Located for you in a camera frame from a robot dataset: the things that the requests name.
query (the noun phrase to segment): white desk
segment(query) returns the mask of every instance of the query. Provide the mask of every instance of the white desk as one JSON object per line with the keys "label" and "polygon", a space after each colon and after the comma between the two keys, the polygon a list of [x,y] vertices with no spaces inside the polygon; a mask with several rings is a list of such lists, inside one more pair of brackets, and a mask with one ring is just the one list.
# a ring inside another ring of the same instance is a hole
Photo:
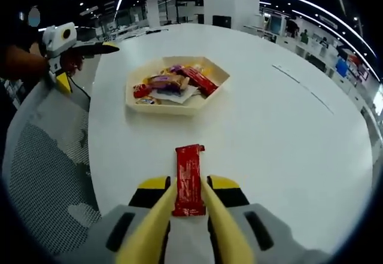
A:
{"label": "white desk", "polygon": [[329,69],[336,71],[335,65],[338,61],[338,53],[336,49],[332,46],[329,46],[328,49],[323,50],[324,54],[321,54],[323,46],[315,42],[312,38],[309,39],[308,44],[305,44],[294,38],[278,37],[276,43],[287,48],[288,50],[291,50],[294,53],[297,53],[298,47],[302,50],[303,55],[301,55],[301,57],[305,58],[306,54],[309,53],[326,65],[326,71],[328,71]]}
{"label": "white desk", "polygon": [[[301,57],[261,38],[215,26],[167,28],[121,42],[96,71],[89,155],[101,214],[128,204],[143,180],[174,176],[174,148],[199,143],[206,147],[203,175],[237,181],[305,247],[336,249],[367,205],[372,182],[366,123],[347,95]],[[127,110],[127,74],[162,56],[206,56],[231,78],[192,119]]]}

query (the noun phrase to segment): white wall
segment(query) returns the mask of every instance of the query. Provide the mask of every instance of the white wall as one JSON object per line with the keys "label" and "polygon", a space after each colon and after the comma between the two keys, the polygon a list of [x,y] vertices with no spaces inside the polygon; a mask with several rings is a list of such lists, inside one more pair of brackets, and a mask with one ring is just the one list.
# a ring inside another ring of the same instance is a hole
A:
{"label": "white wall", "polygon": [[369,98],[373,100],[379,90],[380,82],[372,74],[369,74],[367,80],[362,82],[362,85],[367,90]]}

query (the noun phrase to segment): red snack package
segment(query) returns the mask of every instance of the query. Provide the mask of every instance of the red snack package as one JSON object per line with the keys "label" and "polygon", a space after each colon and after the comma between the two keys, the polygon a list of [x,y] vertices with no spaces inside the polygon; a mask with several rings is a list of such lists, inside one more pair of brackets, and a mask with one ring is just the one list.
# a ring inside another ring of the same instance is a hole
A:
{"label": "red snack package", "polygon": [[194,144],[175,149],[177,152],[177,199],[173,216],[199,216],[206,214],[201,198],[199,152],[203,145]]}
{"label": "red snack package", "polygon": [[205,96],[211,95],[218,88],[218,86],[216,86],[195,68],[188,66],[183,69],[179,69],[177,74],[182,74],[186,77],[190,77],[191,83],[195,84]]}
{"label": "red snack package", "polygon": [[138,84],[133,86],[134,98],[143,98],[151,93],[151,87],[146,84]]}

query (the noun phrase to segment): cable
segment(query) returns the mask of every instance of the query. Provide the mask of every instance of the cable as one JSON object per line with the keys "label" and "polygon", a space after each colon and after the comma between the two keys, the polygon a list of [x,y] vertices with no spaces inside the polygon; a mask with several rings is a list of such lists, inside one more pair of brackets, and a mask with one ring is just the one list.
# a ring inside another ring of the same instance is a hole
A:
{"label": "cable", "polygon": [[72,81],[72,83],[75,85],[75,87],[77,87],[78,89],[80,89],[80,90],[81,90],[81,91],[82,91],[82,92],[89,98],[89,101],[90,101],[90,95],[88,95],[88,94],[86,93],[86,91],[83,90],[80,86],[78,86],[78,84],[74,82],[74,80],[72,79],[72,77],[68,76],[68,78]]}

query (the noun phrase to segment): chair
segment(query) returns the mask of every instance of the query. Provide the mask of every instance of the chair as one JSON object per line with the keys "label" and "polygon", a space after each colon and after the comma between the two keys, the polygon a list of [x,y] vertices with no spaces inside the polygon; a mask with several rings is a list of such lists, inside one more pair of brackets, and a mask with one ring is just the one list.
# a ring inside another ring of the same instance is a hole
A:
{"label": "chair", "polygon": [[[89,107],[88,99],[77,102]],[[101,218],[90,178],[87,124],[86,110],[40,82],[8,128],[4,187],[27,230],[52,256],[76,250]]]}

